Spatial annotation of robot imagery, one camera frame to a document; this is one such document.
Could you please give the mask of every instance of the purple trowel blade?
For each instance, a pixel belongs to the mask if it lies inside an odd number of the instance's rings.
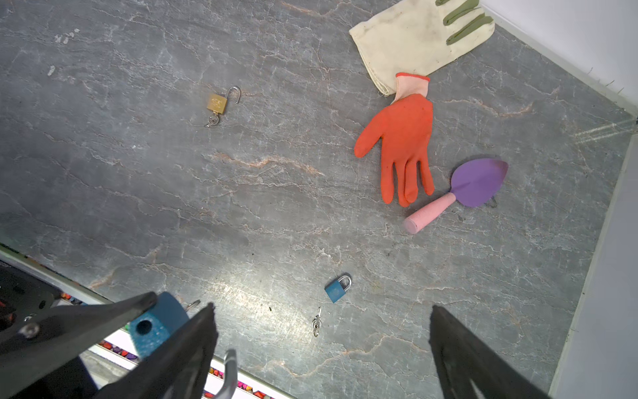
[[[503,185],[507,167],[507,162],[492,158],[468,161],[452,174],[450,192],[465,206],[485,204]]]

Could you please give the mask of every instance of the pink glove cuff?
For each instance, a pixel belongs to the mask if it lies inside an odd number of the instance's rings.
[[[427,96],[427,85],[430,82],[429,77],[399,72],[396,78],[397,95],[394,97],[393,104],[411,94],[421,94],[423,97]]]

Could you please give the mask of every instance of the gold padlock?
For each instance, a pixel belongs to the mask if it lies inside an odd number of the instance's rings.
[[[228,103],[228,95],[231,90],[237,90],[237,104],[239,104],[239,98],[241,98],[241,90],[237,86],[233,86],[226,92],[226,97],[222,97],[219,94],[211,95],[211,98],[208,100],[208,105],[206,108],[215,112],[216,114],[223,114],[226,110],[226,104]]]
[[[226,109],[227,98],[220,96],[219,94],[213,94],[211,99],[208,100],[206,108],[215,112],[216,114],[223,114]]]

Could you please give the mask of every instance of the rubber-coated glove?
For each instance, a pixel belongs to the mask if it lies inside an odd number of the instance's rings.
[[[365,156],[379,139],[381,146],[381,195],[386,204],[394,199],[394,176],[398,179],[399,204],[417,200],[417,162],[428,195],[434,183],[427,164],[427,145],[432,135],[432,103],[426,99],[428,77],[397,73],[397,94],[392,104],[381,110],[361,133],[355,144],[355,156]]]
[[[398,72],[426,76],[494,33],[479,0],[403,0],[350,30],[381,93],[394,93]]]

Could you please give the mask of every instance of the pink trowel handle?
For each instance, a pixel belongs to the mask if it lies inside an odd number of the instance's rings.
[[[453,193],[445,194],[408,216],[403,221],[403,227],[405,227],[410,234],[418,233],[420,229],[423,229],[431,221],[436,219],[438,215],[442,214],[454,201],[456,201],[456,195]]]

